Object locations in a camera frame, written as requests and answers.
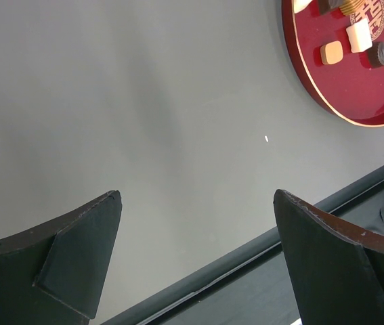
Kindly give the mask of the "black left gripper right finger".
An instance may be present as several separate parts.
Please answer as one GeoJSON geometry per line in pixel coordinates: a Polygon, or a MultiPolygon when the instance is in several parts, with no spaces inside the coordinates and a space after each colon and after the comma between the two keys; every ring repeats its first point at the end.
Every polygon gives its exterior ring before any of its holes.
{"type": "Polygon", "coordinates": [[[384,236],[276,190],[274,213],[303,324],[384,324],[384,236]]]}

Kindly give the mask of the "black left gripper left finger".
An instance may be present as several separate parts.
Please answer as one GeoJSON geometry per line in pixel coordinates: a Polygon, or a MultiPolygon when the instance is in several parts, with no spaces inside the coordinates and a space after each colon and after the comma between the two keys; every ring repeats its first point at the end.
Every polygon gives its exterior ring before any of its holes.
{"type": "Polygon", "coordinates": [[[121,220],[119,191],[0,239],[0,324],[95,318],[121,220]]]}

